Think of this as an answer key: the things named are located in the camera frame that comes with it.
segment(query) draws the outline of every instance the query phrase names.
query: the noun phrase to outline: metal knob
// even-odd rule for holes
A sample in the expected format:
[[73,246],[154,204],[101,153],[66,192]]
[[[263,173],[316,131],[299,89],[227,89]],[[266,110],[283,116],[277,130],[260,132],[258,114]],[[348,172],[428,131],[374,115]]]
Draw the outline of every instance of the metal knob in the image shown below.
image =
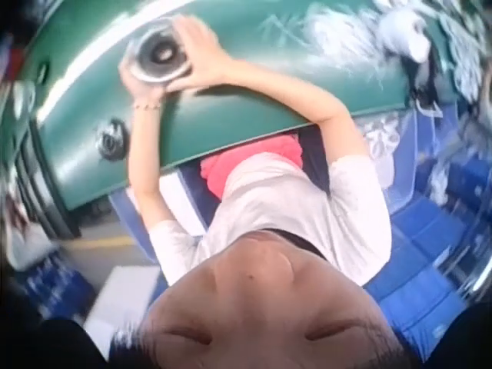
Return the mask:
[[190,63],[169,24],[149,30],[132,50],[133,75],[149,83],[166,83],[184,75]]
[[103,127],[98,133],[96,145],[99,154],[108,161],[123,160],[128,153],[128,139],[125,124],[112,119],[109,125]]

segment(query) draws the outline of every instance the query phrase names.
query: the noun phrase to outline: woman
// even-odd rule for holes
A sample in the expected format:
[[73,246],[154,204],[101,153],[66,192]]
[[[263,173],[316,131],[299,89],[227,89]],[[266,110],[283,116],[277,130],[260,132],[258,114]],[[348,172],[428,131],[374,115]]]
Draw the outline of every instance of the woman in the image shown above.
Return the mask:
[[[391,225],[347,108],[307,82],[234,60],[199,19],[180,16],[174,27],[189,76],[150,86],[132,76],[128,57],[120,66],[134,99],[129,180],[170,288],[137,340],[126,341],[139,349],[123,346],[113,362],[129,365],[140,352],[159,367],[352,367],[383,358],[409,364],[361,287],[390,257]],[[196,243],[159,192],[160,120],[166,93],[216,85],[267,95],[317,124],[330,195],[301,170],[293,136],[226,151],[202,162],[221,204]]]

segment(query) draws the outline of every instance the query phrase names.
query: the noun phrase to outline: floor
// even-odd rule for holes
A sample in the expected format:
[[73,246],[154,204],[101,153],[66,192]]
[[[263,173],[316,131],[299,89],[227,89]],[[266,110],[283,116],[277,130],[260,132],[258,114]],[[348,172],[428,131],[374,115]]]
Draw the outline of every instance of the floor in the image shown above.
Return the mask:
[[85,229],[81,240],[64,244],[63,250],[96,291],[116,266],[152,265],[117,222]]

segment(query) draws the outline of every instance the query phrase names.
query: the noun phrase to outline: white sleeve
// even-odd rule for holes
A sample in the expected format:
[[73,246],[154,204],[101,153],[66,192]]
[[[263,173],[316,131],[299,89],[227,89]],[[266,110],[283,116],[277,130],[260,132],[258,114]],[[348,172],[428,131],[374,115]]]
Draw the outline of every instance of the white sleeve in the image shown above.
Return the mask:
[[171,286],[191,270],[197,241],[177,221],[162,221],[148,235],[166,281]]
[[391,255],[391,223],[383,191],[366,156],[340,158],[330,165],[329,174],[330,209],[339,240],[334,258],[345,275],[363,285]]

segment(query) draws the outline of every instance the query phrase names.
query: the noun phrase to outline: hand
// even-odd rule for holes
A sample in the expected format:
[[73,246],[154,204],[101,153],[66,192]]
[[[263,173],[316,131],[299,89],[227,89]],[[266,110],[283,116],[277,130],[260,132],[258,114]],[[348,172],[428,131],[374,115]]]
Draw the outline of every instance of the hand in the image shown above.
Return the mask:
[[126,52],[123,60],[121,60],[118,70],[123,85],[126,87],[134,100],[149,100],[152,102],[162,101],[165,96],[166,89],[163,85],[148,84],[137,79],[131,72],[130,66],[132,56],[129,51]]
[[225,83],[233,59],[221,47],[217,35],[200,19],[179,15],[173,21],[184,51],[191,63],[189,76],[172,81],[167,91],[208,88]]

